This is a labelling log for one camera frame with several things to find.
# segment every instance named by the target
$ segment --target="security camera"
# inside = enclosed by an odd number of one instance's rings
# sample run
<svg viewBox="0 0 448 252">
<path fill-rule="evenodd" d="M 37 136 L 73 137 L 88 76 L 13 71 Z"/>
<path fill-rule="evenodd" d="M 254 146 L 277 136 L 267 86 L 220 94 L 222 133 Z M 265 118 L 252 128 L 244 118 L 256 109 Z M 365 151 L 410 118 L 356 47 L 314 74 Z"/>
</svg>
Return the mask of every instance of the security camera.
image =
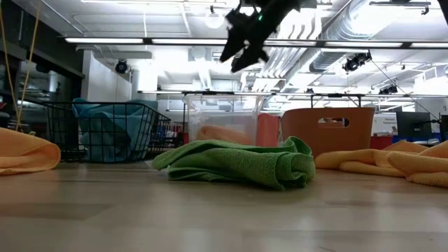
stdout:
<svg viewBox="0 0 448 252">
<path fill-rule="evenodd" d="M 115 66 L 115 71 L 119 74 L 126 74 L 130 70 L 126 59 L 119 59 Z"/>
</svg>

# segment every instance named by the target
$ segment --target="robotic arm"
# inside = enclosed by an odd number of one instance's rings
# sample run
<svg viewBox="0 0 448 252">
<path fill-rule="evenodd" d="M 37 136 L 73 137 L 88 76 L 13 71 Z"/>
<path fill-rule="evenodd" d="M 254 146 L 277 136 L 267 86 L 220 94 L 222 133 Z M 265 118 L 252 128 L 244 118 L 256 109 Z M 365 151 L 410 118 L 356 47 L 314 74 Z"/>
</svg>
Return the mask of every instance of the robotic arm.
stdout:
<svg viewBox="0 0 448 252">
<path fill-rule="evenodd" d="M 438 0 L 440 4 L 440 8 L 442 9 L 443 15 L 445 16 L 445 20 L 448 24 L 448 1 L 447 0 Z"/>
<path fill-rule="evenodd" d="M 307 0 L 249 0 L 246 3 L 253 7 L 253 13 L 247 16 L 239 12 L 242 4 L 230 11 L 225 18 L 232 25 L 228 29 L 228 40 L 220 61 L 224 62 L 243 50 L 239 58 L 232 63 L 232 73 L 251 66 L 262 59 L 267 62 L 269 57 L 263 50 L 265 40 L 276 31 L 281 21 L 293 9 L 300 10 Z"/>
</svg>

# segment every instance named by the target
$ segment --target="spotlight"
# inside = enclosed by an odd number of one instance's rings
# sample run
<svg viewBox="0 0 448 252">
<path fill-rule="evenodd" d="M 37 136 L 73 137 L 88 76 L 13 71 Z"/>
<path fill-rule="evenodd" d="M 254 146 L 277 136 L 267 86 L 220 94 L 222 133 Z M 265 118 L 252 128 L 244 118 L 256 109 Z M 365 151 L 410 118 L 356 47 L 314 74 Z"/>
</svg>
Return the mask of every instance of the spotlight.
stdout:
<svg viewBox="0 0 448 252">
<path fill-rule="evenodd" d="M 356 71 L 358 68 L 360 68 L 370 60 L 372 60 L 370 51 L 367 53 L 357 53 L 354 57 L 347 58 L 347 62 L 344 64 L 344 66 L 342 66 L 342 68 L 347 73 L 349 73 L 351 71 Z"/>
<path fill-rule="evenodd" d="M 115 71 L 119 74 L 126 74 L 130 70 L 126 59 L 119 59 L 115 66 Z"/>
<path fill-rule="evenodd" d="M 390 85 L 379 91 L 378 95 L 390 95 L 398 93 L 397 85 Z"/>
</svg>

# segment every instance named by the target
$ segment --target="white wall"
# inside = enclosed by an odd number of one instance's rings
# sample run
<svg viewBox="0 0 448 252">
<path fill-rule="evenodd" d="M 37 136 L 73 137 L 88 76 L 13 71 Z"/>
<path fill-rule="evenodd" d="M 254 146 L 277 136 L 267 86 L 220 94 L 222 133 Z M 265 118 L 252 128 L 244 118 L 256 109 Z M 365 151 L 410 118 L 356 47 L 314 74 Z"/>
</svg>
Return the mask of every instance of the white wall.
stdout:
<svg viewBox="0 0 448 252">
<path fill-rule="evenodd" d="M 132 84 L 95 59 L 92 51 L 84 52 L 81 97 L 89 102 L 126 102 L 131 99 Z"/>
</svg>

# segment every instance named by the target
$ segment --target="monitor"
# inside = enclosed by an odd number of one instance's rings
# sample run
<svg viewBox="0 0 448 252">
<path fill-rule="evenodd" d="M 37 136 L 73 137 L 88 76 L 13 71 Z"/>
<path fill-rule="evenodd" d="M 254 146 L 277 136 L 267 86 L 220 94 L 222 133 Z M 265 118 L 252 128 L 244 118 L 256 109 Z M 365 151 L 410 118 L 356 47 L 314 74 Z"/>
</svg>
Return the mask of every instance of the monitor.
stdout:
<svg viewBox="0 0 448 252">
<path fill-rule="evenodd" d="M 448 115 L 440 116 L 440 136 L 442 137 L 442 141 L 447 140 L 448 133 Z"/>
<path fill-rule="evenodd" d="M 431 115 L 424 112 L 397 112 L 398 136 L 402 138 L 430 138 Z"/>
</svg>

